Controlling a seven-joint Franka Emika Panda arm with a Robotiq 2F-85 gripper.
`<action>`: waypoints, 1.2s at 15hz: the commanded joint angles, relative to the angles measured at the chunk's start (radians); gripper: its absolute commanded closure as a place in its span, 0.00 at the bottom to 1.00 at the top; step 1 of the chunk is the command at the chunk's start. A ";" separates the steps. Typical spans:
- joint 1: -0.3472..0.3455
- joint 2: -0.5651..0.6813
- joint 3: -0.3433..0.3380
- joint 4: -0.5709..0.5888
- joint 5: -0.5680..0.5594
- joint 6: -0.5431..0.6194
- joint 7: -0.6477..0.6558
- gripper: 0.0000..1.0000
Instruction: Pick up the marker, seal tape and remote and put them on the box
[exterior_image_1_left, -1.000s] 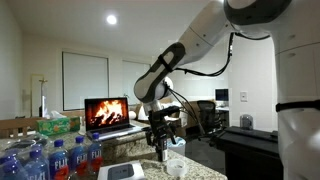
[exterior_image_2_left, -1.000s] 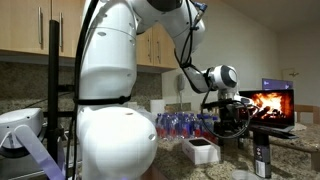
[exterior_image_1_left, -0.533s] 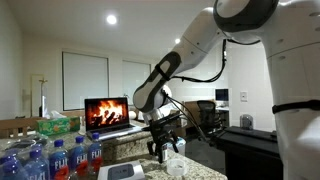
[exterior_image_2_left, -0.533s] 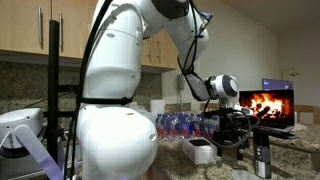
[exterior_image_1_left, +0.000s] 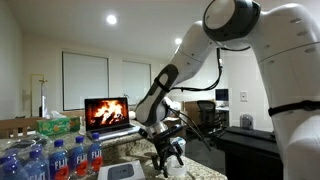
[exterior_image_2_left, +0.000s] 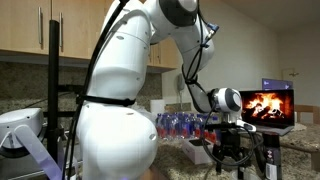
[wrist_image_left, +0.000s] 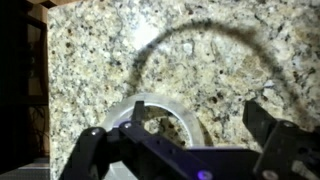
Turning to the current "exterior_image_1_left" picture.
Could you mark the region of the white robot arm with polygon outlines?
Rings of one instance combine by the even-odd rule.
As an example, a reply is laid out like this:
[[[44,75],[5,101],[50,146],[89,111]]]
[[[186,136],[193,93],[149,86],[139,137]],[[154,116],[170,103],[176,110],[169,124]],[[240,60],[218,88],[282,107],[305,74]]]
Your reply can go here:
[[[166,118],[167,93],[192,78],[212,50],[253,50],[284,180],[320,180],[320,28],[296,3],[262,11],[254,0],[212,0],[136,107],[152,129]]]

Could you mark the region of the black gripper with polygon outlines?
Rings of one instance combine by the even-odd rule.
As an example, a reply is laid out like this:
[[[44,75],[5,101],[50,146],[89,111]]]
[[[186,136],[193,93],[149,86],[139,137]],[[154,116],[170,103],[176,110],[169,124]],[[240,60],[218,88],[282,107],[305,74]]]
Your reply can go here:
[[[168,157],[174,155],[177,158],[179,165],[183,166],[184,163],[181,159],[181,153],[183,152],[177,142],[171,144],[170,138],[176,135],[183,129],[181,125],[174,125],[173,127],[155,135],[150,142],[155,146],[157,154],[151,157],[154,165],[161,165],[163,175],[168,178],[167,167],[165,165]]]

